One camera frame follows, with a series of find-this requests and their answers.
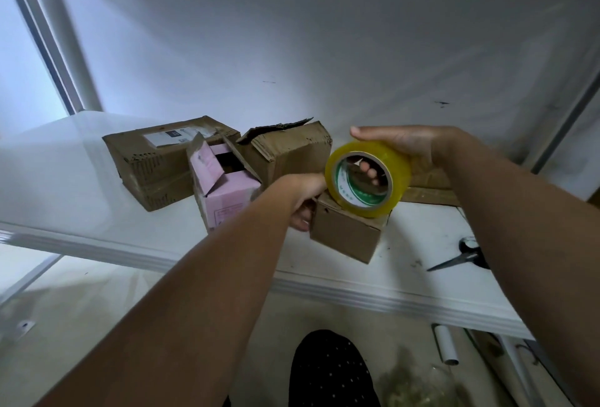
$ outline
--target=scissors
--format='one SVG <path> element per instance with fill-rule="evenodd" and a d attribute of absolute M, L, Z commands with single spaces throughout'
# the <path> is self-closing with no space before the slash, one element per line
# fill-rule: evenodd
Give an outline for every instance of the scissors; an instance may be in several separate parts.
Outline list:
<path fill-rule="evenodd" d="M 458 249 L 461 252 L 460 255 L 456 256 L 453 259 L 447 260 L 445 262 L 436 265 L 435 267 L 429 268 L 427 271 L 438 271 L 444 268 L 454 267 L 455 265 L 461 265 L 467 262 L 473 262 L 475 265 L 481 268 L 485 268 L 486 270 L 490 269 L 490 266 L 485 261 L 484 253 L 479 246 L 472 247 L 469 245 L 477 244 L 474 238 L 461 238 L 458 243 Z"/>

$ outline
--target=white table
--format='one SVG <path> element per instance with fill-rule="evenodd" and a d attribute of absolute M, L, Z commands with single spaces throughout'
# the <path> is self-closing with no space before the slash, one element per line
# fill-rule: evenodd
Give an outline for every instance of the white table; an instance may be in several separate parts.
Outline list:
<path fill-rule="evenodd" d="M 124 188 L 103 135 L 160 124 L 81 112 L 0 141 L 0 241 L 168 271 L 206 236 L 194 198 L 152 213 Z M 343 305 L 530 339 L 490 271 L 459 254 L 472 231 L 458 209 L 401 203 L 369 265 L 289 230 L 272 288 Z"/>

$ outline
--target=scissors blade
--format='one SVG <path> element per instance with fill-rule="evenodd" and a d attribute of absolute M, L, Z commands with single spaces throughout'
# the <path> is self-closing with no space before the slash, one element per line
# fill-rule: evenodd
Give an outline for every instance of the scissors blade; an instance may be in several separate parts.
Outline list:
<path fill-rule="evenodd" d="M 463 263 L 470 262 L 474 258 L 477 257 L 476 252 L 463 252 L 461 255 L 456 256 L 453 259 L 446 260 L 445 262 L 440 263 L 434 267 L 429 268 L 427 271 L 438 271 L 448 267 L 454 267 L 455 265 L 460 265 Z"/>

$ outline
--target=pink box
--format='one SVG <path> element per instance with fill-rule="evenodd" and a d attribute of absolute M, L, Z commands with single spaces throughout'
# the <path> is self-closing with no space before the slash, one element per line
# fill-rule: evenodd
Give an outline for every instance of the pink box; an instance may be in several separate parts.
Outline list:
<path fill-rule="evenodd" d="M 212 232 L 248 206 L 260 193 L 261 183 L 228 144 L 209 146 L 194 138 L 191 145 L 195 145 L 190 156 L 194 194 L 206 230 Z"/>

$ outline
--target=person's left hand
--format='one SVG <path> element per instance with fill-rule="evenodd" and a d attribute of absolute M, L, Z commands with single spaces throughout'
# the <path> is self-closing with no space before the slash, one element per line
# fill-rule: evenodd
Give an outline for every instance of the person's left hand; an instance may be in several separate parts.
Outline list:
<path fill-rule="evenodd" d="M 290 227 L 301 232 L 308 232 L 315 207 L 312 198 L 318 196 L 327 188 L 323 174 L 285 175 L 275 183 L 279 183 L 280 187 L 283 187 L 292 195 L 293 212 L 290 217 Z"/>

